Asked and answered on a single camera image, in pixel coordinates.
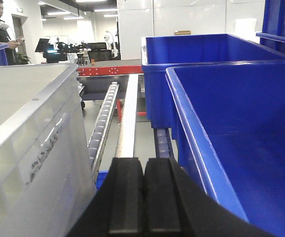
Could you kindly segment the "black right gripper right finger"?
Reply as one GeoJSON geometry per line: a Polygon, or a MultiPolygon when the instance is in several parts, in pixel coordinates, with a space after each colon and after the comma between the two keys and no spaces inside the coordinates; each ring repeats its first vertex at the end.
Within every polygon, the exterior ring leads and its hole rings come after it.
{"type": "Polygon", "coordinates": [[[169,158],[151,158],[144,174],[146,236],[269,237],[209,197],[169,158]]]}

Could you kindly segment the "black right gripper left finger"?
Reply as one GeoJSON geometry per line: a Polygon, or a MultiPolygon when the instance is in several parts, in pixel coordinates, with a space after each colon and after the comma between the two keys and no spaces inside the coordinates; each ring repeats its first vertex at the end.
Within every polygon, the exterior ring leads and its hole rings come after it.
{"type": "Polygon", "coordinates": [[[69,237],[140,237],[143,170],[137,158],[113,158],[108,174],[69,237]]]}

